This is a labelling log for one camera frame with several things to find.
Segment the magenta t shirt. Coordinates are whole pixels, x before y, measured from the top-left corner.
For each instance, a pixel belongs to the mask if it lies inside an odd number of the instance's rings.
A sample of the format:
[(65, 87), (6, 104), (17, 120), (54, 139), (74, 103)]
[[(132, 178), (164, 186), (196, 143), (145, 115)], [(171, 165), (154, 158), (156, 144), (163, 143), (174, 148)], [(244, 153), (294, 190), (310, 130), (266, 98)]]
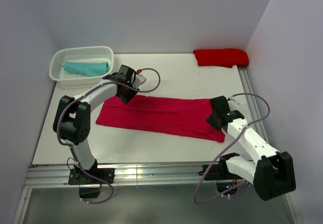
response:
[(223, 143), (224, 133), (206, 122), (211, 113), (209, 99), (135, 95), (128, 104), (124, 104), (115, 96), (104, 102), (95, 123)]

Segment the folded red t shirt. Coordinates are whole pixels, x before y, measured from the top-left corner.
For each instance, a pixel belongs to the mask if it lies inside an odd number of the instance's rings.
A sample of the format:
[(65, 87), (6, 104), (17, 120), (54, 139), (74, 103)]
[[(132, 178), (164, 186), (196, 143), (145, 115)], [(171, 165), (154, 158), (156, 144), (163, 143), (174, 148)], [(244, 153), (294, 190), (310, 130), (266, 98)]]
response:
[(248, 55), (241, 49), (196, 49), (193, 51), (193, 54), (199, 67), (217, 66), (232, 68), (233, 66), (249, 65)]

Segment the white perforated plastic basket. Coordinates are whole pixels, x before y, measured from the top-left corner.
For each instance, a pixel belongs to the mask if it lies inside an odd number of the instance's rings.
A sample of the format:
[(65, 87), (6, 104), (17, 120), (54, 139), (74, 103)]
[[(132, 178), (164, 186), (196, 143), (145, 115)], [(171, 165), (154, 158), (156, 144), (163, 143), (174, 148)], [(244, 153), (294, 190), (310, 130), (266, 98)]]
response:
[[(107, 63), (107, 71), (99, 76), (89, 77), (80, 73), (69, 73), (63, 65), (66, 62), (78, 64)], [(65, 86), (96, 84), (102, 77), (114, 70), (114, 52), (107, 46), (67, 48), (56, 52), (50, 62), (49, 77)]]

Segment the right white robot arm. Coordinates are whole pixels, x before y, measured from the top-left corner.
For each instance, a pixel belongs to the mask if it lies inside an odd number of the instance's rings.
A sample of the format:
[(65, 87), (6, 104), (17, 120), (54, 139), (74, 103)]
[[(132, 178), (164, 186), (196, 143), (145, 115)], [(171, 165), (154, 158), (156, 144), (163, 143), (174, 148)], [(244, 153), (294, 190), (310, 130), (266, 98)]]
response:
[(234, 137), (251, 160), (245, 160), (237, 153), (229, 153), (221, 156), (211, 171), (219, 179), (238, 176), (247, 180), (264, 201), (295, 191), (292, 156), (286, 151), (279, 152), (267, 143), (242, 113), (230, 108), (228, 102), (225, 96), (212, 98), (212, 114), (206, 121), (214, 129), (223, 130)]

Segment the teal rolled t shirt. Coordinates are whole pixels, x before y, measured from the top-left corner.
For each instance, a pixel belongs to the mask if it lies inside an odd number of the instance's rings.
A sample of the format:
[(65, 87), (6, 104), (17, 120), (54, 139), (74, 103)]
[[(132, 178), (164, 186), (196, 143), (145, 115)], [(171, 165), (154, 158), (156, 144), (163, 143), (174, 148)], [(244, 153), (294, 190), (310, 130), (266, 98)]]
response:
[(103, 63), (78, 63), (65, 62), (63, 69), (70, 74), (80, 74), (87, 77), (98, 77), (106, 74), (109, 71), (108, 62)]

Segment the right side aluminium rail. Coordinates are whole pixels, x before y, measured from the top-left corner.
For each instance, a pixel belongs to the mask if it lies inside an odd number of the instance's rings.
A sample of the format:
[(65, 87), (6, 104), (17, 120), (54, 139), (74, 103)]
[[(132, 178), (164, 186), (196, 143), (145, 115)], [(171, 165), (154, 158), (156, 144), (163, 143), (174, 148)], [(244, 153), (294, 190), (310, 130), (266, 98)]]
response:
[[(238, 72), (241, 78), (241, 82), (243, 85), (243, 89), (245, 93), (254, 93), (248, 74), (247, 74), (247, 70), (245, 67), (242, 66), (238, 66)], [(258, 120), (261, 118), (261, 113), (259, 111), (259, 107), (258, 107), (258, 103), (257, 103), (257, 99), (254, 96), (250, 96), (247, 95), (246, 96), (246, 100), (247, 100), (247, 104), (248, 104), (248, 108), (250, 111), (250, 115), (251, 115), (251, 119), (253, 121)], [(269, 142), (263, 121), (257, 122), (253, 124), (253, 129), (267, 142)]]

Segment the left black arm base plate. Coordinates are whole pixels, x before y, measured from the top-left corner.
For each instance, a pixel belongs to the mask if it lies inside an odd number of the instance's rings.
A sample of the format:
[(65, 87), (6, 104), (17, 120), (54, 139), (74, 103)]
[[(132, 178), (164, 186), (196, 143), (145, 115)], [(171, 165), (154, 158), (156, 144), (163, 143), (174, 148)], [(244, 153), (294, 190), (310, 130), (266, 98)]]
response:
[[(74, 160), (74, 158), (69, 157), (66, 163), (70, 171), (68, 185), (79, 186), (81, 201), (87, 204), (101, 204), (112, 198), (114, 194), (112, 183), (115, 178), (115, 168), (98, 168), (98, 163), (95, 161), (90, 170), (81, 170), (76, 163), (69, 164), (69, 160)], [(103, 185), (109, 186), (110, 195), (104, 200), (95, 200), (99, 197)]]

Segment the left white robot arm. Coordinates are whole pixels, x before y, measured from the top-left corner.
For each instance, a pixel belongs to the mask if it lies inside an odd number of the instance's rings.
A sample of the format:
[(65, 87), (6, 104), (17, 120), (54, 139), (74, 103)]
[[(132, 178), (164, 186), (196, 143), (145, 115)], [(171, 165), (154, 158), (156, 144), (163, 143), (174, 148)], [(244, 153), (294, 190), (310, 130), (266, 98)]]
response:
[(84, 93), (60, 99), (53, 130), (59, 143), (69, 147), (77, 168), (82, 168), (80, 178), (86, 183), (93, 183), (98, 178), (97, 160), (88, 143), (92, 111), (113, 97), (128, 104), (145, 81), (146, 78), (138, 72), (122, 65), (118, 72), (103, 77)]

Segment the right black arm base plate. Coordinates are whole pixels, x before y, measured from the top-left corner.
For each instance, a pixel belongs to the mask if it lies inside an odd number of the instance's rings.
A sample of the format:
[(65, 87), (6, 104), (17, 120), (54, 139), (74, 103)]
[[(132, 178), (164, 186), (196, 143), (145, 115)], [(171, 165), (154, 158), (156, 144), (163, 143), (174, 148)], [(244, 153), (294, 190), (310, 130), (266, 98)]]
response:
[[(221, 193), (227, 189), (233, 188), (234, 186), (238, 185), (239, 180), (242, 180), (242, 178), (238, 175), (225, 171), (224, 167), (221, 167), (221, 164), (216, 163), (210, 168), (204, 180), (205, 181), (224, 181), (224, 182), (220, 182), (219, 184), (216, 184), (217, 191)], [(241, 186), (226, 192), (224, 195), (226, 196), (238, 195), (240, 194), (240, 191), (243, 191), (245, 188), (248, 188), (249, 185), (250, 183), (248, 181), (245, 181)]]

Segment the front aluminium rail frame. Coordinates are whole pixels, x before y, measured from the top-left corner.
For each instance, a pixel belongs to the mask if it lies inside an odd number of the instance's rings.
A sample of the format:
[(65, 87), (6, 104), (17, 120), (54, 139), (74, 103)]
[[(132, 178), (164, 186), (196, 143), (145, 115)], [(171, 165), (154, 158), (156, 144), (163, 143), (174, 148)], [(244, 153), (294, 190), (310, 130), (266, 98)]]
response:
[[(171, 162), (149, 164), (100, 164), (99, 168), (113, 168), (112, 186), (147, 186), (197, 184), (202, 166), (208, 162)], [(65, 164), (34, 166), (27, 172), (24, 189), (99, 187), (100, 184), (70, 185), (70, 170)]]

